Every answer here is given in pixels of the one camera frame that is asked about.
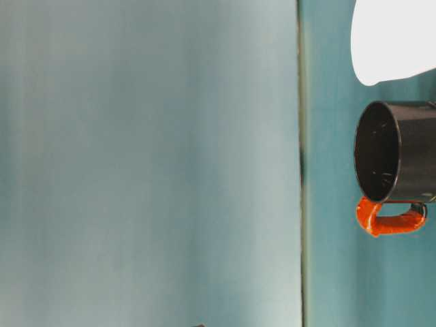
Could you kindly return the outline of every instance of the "teal background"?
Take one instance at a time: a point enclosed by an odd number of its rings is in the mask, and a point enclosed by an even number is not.
[[[376,99],[434,99],[436,73],[361,85],[349,37],[355,1],[300,1],[305,202],[305,322],[315,326],[433,326],[434,205],[414,234],[380,237],[356,223],[361,193],[354,130]],[[391,206],[388,212],[400,212]]]
[[[0,0],[2,326],[300,325],[296,27]]]

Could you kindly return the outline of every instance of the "black mug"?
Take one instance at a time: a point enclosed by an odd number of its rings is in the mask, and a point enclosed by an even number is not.
[[[367,232],[378,236],[422,227],[424,203],[436,200],[436,104],[369,104],[356,129],[354,163],[364,194],[358,220]],[[383,203],[396,202],[411,208],[396,217],[376,217]]]

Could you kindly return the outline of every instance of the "orange handle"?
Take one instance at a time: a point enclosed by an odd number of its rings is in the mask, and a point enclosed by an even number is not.
[[[362,197],[356,207],[360,226],[374,237],[414,232],[425,224],[427,207],[423,203],[411,203],[409,211],[402,215],[378,217],[377,214],[382,206],[383,204]]]

